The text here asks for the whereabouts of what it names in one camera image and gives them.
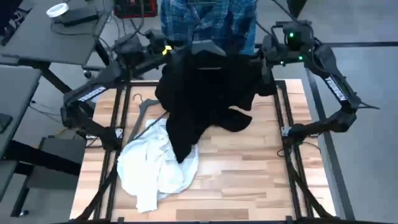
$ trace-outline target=wooden tabletop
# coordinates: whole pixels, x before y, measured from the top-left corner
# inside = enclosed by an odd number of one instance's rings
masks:
[[[287,91],[296,123],[309,123],[311,116],[300,80],[286,80]],[[127,124],[126,143],[139,115],[140,93],[143,100],[155,99],[155,87],[132,88]],[[108,90],[99,98],[94,120],[109,126],[116,90]],[[124,95],[122,95],[120,113]],[[164,112],[160,105],[151,106],[145,119],[156,119]],[[251,111],[253,117],[245,130],[231,133],[210,127],[199,141],[199,168],[192,185],[181,194],[158,202],[158,209],[138,213],[136,198],[128,195],[120,180],[116,187],[112,220],[125,221],[196,221],[196,220],[285,220],[294,217],[294,209],[284,158],[277,156],[282,148],[279,126],[272,96],[256,96]],[[317,144],[316,139],[306,142]],[[300,146],[309,189],[325,209],[335,214],[328,182],[319,150],[309,144]],[[98,189],[103,163],[103,149],[87,149],[72,206],[70,218],[76,218],[89,204]],[[305,214],[301,191],[300,206]],[[104,217],[108,193],[104,195],[101,217]]]

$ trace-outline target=plaid shirt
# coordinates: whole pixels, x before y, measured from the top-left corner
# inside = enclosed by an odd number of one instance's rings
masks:
[[[162,0],[162,32],[171,41],[213,40],[226,52],[254,53],[257,0],[217,0],[214,6]]]

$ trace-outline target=gray floor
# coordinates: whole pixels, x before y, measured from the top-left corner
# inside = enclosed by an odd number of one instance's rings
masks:
[[[398,35],[395,23],[398,20],[397,6],[398,2],[395,0],[308,0],[300,18],[311,20],[315,35],[324,42],[395,41]],[[274,21],[287,19],[270,1],[259,1],[258,20],[264,26],[270,27]],[[150,27],[159,28],[159,18],[146,19],[143,30]],[[126,29],[128,32],[132,31],[127,22]],[[262,35],[259,30],[257,42]],[[115,21],[111,21],[105,27],[102,38],[113,44],[117,36]],[[398,151],[394,139],[394,134],[398,133],[394,130],[397,124],[394,115],[398,111],[397,98],[394,97],[394,84],[398,82],[398,64],[395,60],[398,49],[345,48],[334,51],[340,71],[348,77],[349,83],[363,101],[382,108],[380,111],[359,111],[357,122],[347,133],[333,135],[356,218],[398,222],[395,214],[398,208],[398,164],[395,162]],[[101,65],[101,62],[93,54],[89,64]],[[86,81],[78,66],[53,64],[50,68],[72,88]],[[302,65],[277,68],[274,75],[277,78],[302,78],[306,92],[310,92]],[[158,79],[159,76],[159,72],[154,71],[146,74],[145,78]],[[322,81],[317,82],[326,113],[331,115],[338,109],[338,104]],[[307,98],[312,116],[317,119],[311,94]],[[34,100],[51,107],[48,109],[38,105],[38,108],[56,113],[61,106],[62,95],[42,78]],[[60,123],[28,110],[15,139],[36,146],[42,136],[55,134],[60,129]],[[9,218],[22,182],[23,178],[15,175],[5,199],[0,203],[0,223],[50,223],[68,220],[73,190],[32,190],[24,207],[31,214],[24,218]]]

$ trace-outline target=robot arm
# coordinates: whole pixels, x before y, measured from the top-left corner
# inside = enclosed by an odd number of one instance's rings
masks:
[[[336,57],[327,45],[316,41],[308,21],[277,22],[275,27],[281,27],[285,34],[285,44],[280,44],[276,36],[265,36],[262,43],[263,77],[269,80],[272,76],[272,67],[285,66],[288,63],[303,62],[314,75],[319,76],[339,101],[341,108],[327,119],[311,124],[294,124],[284,128],[282,135],[287,140],[303,141],[312,134],[321,134],[326,131],[336,133],[346,132],[356,120],[361,99],[353,91],[336,65]]]
[[[146,49],[147,51],[144,50],[138,38],[130,38],[122,45],[116,45],[116,55],[118,56],[116,60],[100,71],[94,80],[64,95],[61,116],[65,127],[82,129],[91,135],[98,136],[106,150],[113,150],[120,145],[120,139],[117,138],[113,128],[103,127],[96,123],[80,106],[106,90],[126,85],[131,78],[140,77],[143,73],[166,62],[167,55],[159,53],[157,50],[161,46],[153,45],[156,40],[164,41],[163,37],[154,35],[153,30],[147,35],[152,43]]]

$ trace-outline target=wire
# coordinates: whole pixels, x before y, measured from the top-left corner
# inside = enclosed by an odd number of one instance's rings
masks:
[[[123,20],[123,18],[121,18],[120,20],[122,20],[123,32],[124,32],[124,35],[126,35],[127,33],[126,33],[126,26],[124,25],[124,20]]]
[[[53,120],[53,121],[55,121],[55,122],[57,122],[57,123],[61,123],[61,121],[59,121],[59,120],[57,120],[57,119],[51,117],[51,114],[48,114],[48,113],[43,112],[43,111],[41,111],[41,110],[38,110],[38,109],[34,108],[34,107],[31,106],[31,105],[29,105],[29,107],[32,108],[32,110],[34,110],[34,111],[36,111],[36,112],[38,112],[38,113],[40,113],[40,114],[42,114],[42,115],[44,115],[44,116],[50,118],[51,120]]]
[[[319,148],[319,146],[317,146],[316,144],[314,144],[314,143],[310,143],[310,142],[303,142],[304,144],[309,144],[310,146],[313,146],[313,147],[315,147],[315,148],[317,148],[319,151],[321,151],[321,148]]]
[[[257,24],[257,26],[258,26],[262,31],[264,31],[264,32],[267,33],[268,35],[274,36],[274,35],[271,34],[271,32],[269,32],[266,28],[264,28],[264,27],[259,23],[259,21],[256,21],[256,24]]]
[[[33,109],[38,110],[38,111],[41,112],[41,113],[44,113],[44,114],[47,114],[47,115],[50,115],[50,116],[61,116],[60,114],[57,114],[57,113],[51,113],[51,112],[42,111],[42,110],[40,110],[40,109],[34,108],[34,107],[32,107],[32,105],[29,105],[29,106],[30,106],[31,108],[33,108]]]
[[[31,103],[31,104],[37,104],[37,105],[40,105],[40,106],[42,106],[42,107],[44,107],[44,108],[47,108],[47,109],[50,109],[50,110],[54,110],[54,108],[53,108],[53,107],[46,106],[46,105],[44,105],[44,104],[42,104],[42,103],[38,103],[38,102],[36,102],[36,101],[34,101],[34,100],[31,100],[31,101],[30,101],[30,103]]]
[[[133,19],[130,19],[130,23],[131,23],[131,25],[133,26],[133,28],[134,28],[135,30],[137,30],[137,26],[136,26],[136,24],[134,23]],[[141,35],[141,36],[143,36],[143,37],[145,37],[145,34],[143,34],[140,30],[138,30],[138,34]]]
[[[311,27],[310,25],[306,24],[306,23],[303,23],[303,22],[298,21],[298,20],[297,20],[293,15],[291,15],[291,13],[290,13],[283,5],[281,5],[277,0],[271,0],[271,1],[273,1],[275,4],[277,4],[277,5],[278,5],[278,6],[279,6],[279,7],[280,7],[280,8],[281,8],[281,9],[282,9],[294,22],[296,22],[296,23],[298,23],[298,24],[301,24],[301,25],[303,25],[303,26],[307,26],[307,27],[310,29],[310,35],[311,35],[311,38],[312,38],[311,62],[314,64],[314,66],[315,66],[317,69],[321,70],[322,72],[329,73],[331,76],[333,76],[333,78],[337,78],[337,79],[339,79],[339,81],[342,82],[342,80],[340,79],[340,77],[339,77],[338,75],[336,75],[336,74],[334,74],[334,73],[331,73],[331,72],[329,72],[329,71],[327,71],[327,70],[325,70],[325,69],[319,67],[318,64],[315,63],[314,56],[313,56],[313,54],[314,54],[313,52],[314,52],[314,50],[315,50],[315,41],[317,41],[319,44],[322,44],[322,42],[321,42],[318,38],[316,38],[316,37],[314,36],[314,31],[313,31],[312,27]],[[345,84],[344,82],[342,82],[342,83],[343,83],[344,87],[345,87],[346,89],[348,89],[347,86],[346,86],[346,84]],[[365,105],[365,106],[359,107],[358,109],[375,109],[375,110],[379,110],[379,109],[380,109],[380,108],[378,108],[377,106],[369,105],[369,104],[363,102],[362,100],[361,100],[361,104],[363,104],[363,105]]]
[[[137,33],[141,30],[142,26],[144,25],[144,1],[140,1],[140,5],[141,5],[141,23],[138,26],[138,29],[136,29],[129,38],[123,40],[122,42],[118,43],[118,45],[122,45],[124,43],[126,43],[127,41],[131,40],[133,37],[135,37],[137,35]]]
[[[106,43],[106,41],[104,39],[102,39],[102,37],[98,37],[98,38],[99,38],[99,40],[102,40],[102,42],[104,42],[104,44],[106,45],[106,53],[108,54],[109,60],[112,62],[114,60],[114,58],[113,58],[112,51],[110,51],[111,47],[109,46],[108,43]]]
[[[119,26],[119,23],[117,22],[117,20],[115,19],[115,17],[113,15],[111,15],[111,18],[113,19],[114,23],[116,23],[116,26],[118,27],[118,38],[120,38],[120,26]]]
[[[309,145],[311,145],[311,146],[317,148],[317,149],[319,150],[319,152],[321,152],[321,148],[319,148],[319,146],[317,146],[317,145],[314,144],[314,143],[303,142],[303,144],[309,144]],[[283,151],[284,151],[284,149],[279,149],[279,150],[276,152],[276,154],[277,154],[279,157],[283,158],[283,157],[285,157],[284,155],[281,154],[281,152],[283,152]],[[291,148],[291,147],[288,148],[287,151],[288,151],[288,153],[289,153],[289,155],[290,155],[290,154],[292,153],[292,148]]]

